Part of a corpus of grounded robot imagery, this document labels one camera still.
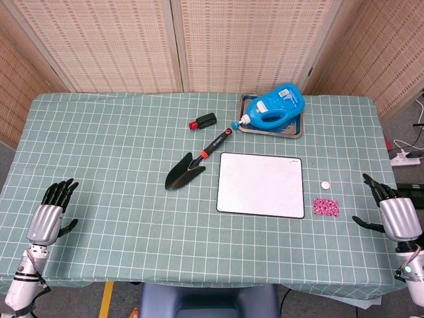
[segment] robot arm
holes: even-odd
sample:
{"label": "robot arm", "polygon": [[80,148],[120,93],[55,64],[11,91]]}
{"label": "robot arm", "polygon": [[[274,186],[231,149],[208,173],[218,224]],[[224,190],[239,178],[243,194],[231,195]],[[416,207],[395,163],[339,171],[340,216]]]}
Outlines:
{"label": "robot arm", "polygon": [[398,197],[389,186],[379,184],[367,174],[363,176],[371,188],[383,224],[367,223],[357,216],[352,219],[360,227],[385,233],[397,242],[396,256],[401,265],[394,277],[406,282],[412,300],[424,307],[424,234],[417,212],[409,198]]}
{"label": "robot arm", "polygon": [[[72,192],[78,187],[78,183],[73,184],[73,181],[74,179],[69,179],[66,182],[52,184],[32,216],[26,236],[31,245],[23,252],[5,300],[15,314],[0,314],[1,318],[36,317],[32,312],[35,308],[35,299],[50,292],[50,287],[42,277],[48,258],[47,246],[56,242],[58,237],[69,233],[78,222],[74,219],[67,227],[60,228]],[[43,290],[36,294],[39,282]]]}

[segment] pink sponge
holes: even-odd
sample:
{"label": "pink sponge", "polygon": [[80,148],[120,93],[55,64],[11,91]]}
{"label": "pink sponge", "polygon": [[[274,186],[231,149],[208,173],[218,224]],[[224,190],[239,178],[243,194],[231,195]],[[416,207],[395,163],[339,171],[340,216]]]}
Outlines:
{"label": "pink sponge", "polygon": [[327,199],[314,199],[313,212],[318,215],[325,215],[327,217],[339,216],[339,202]]}

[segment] gray floor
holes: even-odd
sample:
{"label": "gray floor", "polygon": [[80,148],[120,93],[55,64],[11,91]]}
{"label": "gray floor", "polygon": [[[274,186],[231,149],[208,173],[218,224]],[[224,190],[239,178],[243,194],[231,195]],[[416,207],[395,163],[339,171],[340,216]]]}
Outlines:
{"label": "gray floor", "polygon": [[[390,125],[384,127],[385,134],[390,140],[398,138],[407,142],[415,141],[419,131],[413,129],[411,124],[417,122],[420,112],[421,106],[416,103],[410,105]],[[424,135],[417,145],[424,147]],[[0,144],[0,188],[4,183],[13,155],[13,152]],[[394,168],[396,181],[424,184],[423,165]],[[418,213],[421,224],[424,225],[424,211]],[[50,294],[37,301],[37,309],[34,312],[40,318],[98,317],[103,287],[104,283],[94,283],[85,288],[54,287]],[[138,305],[141,289],[140,285],[116,282],[113,288],[109,317],[127,318],[133,308]],[[279,287],[280,301],[286,291],[287,288],[284,286]],[[4,304],[4,298],[4,295],[0,295],[0,312],[10,312]],[[416,306],[411,301],[407,290],[385,295],[382,298],[381,306],[358,310],[360,318],[403,318],[410,315],[424,315],[424,308]],[[356,308],[325,297],[291,291],[284,302],[282,317],[355,318]]]}

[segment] black border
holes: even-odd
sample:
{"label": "black border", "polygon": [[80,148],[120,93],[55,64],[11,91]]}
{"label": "black border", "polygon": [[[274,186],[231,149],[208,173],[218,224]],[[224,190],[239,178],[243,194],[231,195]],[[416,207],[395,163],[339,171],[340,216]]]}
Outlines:
{"label": "black border", "polygon": [[217,186],[217,204],[215,205],[215,208],[220,213],[231,213],[234,215],[254,215],[258,217],[279,217],[282,219],[295,219],[295,220],[302,220],[305,218],[305,190],[303,186],[303,165],[302,165],[302,159],[298,157],[291,157],[291,156],[276,156],[276,155],[268,155],[268,154],[246,154],[248,156],[265,156],[265,157],[278,157],[278,158],[293,158],[293,159],[299,159],[300,160],[300,167],[301,167],[301,178],[302,178],[302,197],[303,197],[303,217],[280,217],[278,215],[269,215],[269,214],[252,214],[252,213],[239,213],[239,212],[228,212],[228,211],[220,211],[218,210],[218,191],[219,191],[219,177],[221,175],[221,157],[223,154],[244,154],[242,152],[222,152],[219,156],[219,171],[218,171],[218,186]]}

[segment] green checkered tablecloth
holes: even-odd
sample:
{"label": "green checkered tablecloth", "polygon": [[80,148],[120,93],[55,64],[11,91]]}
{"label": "green checkered tablecloth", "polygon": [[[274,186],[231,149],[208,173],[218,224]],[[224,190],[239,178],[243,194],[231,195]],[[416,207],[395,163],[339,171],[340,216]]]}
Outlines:
{"label": "green checkered tablecloth", "polygon": [[[236,119],[239,99],[232,93],[38,96],[1,194],[3,291],[28,246],[27,229],[43,193],[68,178],[80,186],[63,224],[73,218],[79,223],[50,247],[44,275],[52,285],[281,283],[356,299],[403,288],[393,279],[394,244],[351,219],[380,222],[362,173],[394,184],[376,109],[367,98],[306,96],[303,137],[235,132],[202,163],[202,175],[178,191],[165,190],[167,173],[184,154],[198,153]],[[187,128],[209,112],[218,118],[215,126]],[[301,158],[305,218],[217,212],[224,151]],[[321,189],[323,180],[330,190]],[[340,217],[314,215],[314,198],[339,201]]]}

